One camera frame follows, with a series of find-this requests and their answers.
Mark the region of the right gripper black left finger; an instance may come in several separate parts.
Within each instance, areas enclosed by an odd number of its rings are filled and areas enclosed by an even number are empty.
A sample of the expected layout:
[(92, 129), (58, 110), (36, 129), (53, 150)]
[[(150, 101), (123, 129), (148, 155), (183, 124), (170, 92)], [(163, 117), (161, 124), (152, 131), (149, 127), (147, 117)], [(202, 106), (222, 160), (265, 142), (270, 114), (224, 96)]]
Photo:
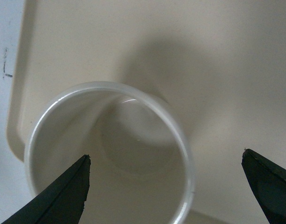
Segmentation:
[(90, 187), (89, 155), (83, 155), (5, 224), (77, 224)]

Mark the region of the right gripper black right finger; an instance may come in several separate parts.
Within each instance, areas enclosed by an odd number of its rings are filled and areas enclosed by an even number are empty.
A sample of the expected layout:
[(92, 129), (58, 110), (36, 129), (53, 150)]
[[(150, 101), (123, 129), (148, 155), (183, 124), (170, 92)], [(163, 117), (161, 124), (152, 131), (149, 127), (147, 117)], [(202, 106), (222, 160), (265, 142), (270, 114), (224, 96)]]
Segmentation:
[(286, 169), (246, 149), (242, 167), (253, 195), (271, 224), (286, 224)]

